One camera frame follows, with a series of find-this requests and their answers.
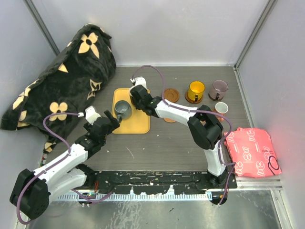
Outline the woven rattan coaster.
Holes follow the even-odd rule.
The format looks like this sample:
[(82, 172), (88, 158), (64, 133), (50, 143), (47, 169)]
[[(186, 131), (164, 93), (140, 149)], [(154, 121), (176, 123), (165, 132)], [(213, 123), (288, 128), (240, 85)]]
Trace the woven rattan coaster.
[(175, 120), (172, 120), (170, 118), (164, 118), (164, 121), (168, 122), (168, 123), (174, 123)]

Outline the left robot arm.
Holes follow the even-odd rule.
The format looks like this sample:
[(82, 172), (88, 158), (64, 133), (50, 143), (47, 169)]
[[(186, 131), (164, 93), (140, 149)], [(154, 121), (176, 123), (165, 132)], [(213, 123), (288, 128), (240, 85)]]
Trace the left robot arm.
[(30, 220), (43, 214), (49, 204), (65, 192), (83, 187), (90, 189), (95, 185), (94, 171), (83, 163), (95, 155), (106, 144), (106, 138), (119, 128), (121, 117), (113, 117), (106, 110), (104, 116), (93, 106), (83, 113), (71, 113), (71, 116), (84, 117), (87, 133), (79, 137), (73, 145), (67, 144), (67, 151), (33, 171), (21, 171), (10, 196), (10, 202), (16, 207), (17, 219), (27, 225), (21, 214)]

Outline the brown wooden saucer coaster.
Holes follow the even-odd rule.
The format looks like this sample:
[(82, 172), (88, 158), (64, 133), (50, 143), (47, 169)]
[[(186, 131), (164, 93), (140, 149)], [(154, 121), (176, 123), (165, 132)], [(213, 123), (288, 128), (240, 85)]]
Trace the brown wooden saucer coaster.
[(199, 100), (191, 100), (189, 97), (188, 97), (188, 91), (185, 92), (185, 99), (191, 103), (191, 104), (198, 104), (200, 103), (202, 100), (203, 100), (203, 96), (199, 99)]
[(164, 99), (176, 103), (180, 98), (179, 92), (174, 88), (166, 88), (164, 90)]

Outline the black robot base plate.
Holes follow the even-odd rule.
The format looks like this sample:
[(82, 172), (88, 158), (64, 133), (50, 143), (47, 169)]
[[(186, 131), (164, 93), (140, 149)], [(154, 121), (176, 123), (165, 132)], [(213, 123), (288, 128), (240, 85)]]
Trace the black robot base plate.
[(81, 188), (97, 189), (100, 194), (133, 191), (136, 195), (156, 195), (165, 194), (172, 187), (176, 195), (203, 194), (206, 189), (225, 188), (227, 177), (227, 171), (220, 178), (202, 171), (94, 171)]

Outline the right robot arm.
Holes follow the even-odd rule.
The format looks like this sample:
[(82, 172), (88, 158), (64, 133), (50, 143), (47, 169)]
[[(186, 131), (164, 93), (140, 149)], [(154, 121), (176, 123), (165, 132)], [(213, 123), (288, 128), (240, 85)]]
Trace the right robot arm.
[(135, 108), (148, 116), (167, 118), (186, 125), (194, 142), (204, 150), (211, 186), (219, 188), (226, 182), (227, 169), (220, 143), (224, 128), (208, 106), (187, 107), (160, 96), (152, 97), (143, 85), (131, 87), (129, 94)]

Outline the purple mug black handle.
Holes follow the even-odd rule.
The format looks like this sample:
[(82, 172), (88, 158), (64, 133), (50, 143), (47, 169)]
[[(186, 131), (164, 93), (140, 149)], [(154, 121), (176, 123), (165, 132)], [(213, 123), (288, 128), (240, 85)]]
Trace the purple mug black handle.
[(228, 90), (228, 84), (227, 82), (223, 80), (215, 80), (212, 84), (212, 87), (209, 91), (209, 93), (222, 93), (225, 95), (225, 93)]

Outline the dark wooden coaster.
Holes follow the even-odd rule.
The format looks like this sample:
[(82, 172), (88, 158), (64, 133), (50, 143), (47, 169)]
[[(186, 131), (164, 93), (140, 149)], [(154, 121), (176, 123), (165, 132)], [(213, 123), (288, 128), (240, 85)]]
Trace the dark wooden coaster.
[(209, 93), (209, 98), (213, 101), (221, 101), (224, 98), (224, 94), (222, 93)]

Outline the pink mug white interior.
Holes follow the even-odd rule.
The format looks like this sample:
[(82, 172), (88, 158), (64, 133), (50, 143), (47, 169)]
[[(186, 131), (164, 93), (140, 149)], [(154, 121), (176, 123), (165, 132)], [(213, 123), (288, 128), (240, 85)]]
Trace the pink mug white interior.
[(215, 104), (214, 106), (214, 109), (213, 111), (222, 115), (222, 116), (225, 116), (225, 114), (228, 112), (229, 110), (229, 107), (226, 103), (224, 102), (218, 102)]

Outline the yellow mug black handle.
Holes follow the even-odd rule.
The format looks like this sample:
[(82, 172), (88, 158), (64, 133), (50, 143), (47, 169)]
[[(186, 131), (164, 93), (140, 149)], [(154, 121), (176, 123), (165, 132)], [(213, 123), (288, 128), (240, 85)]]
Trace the yellow mug black handle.
[(189, 84), (188, 97), (191, 100), (199, 100), (205, 91), (204, 83), (200, 81), (193, 81)]

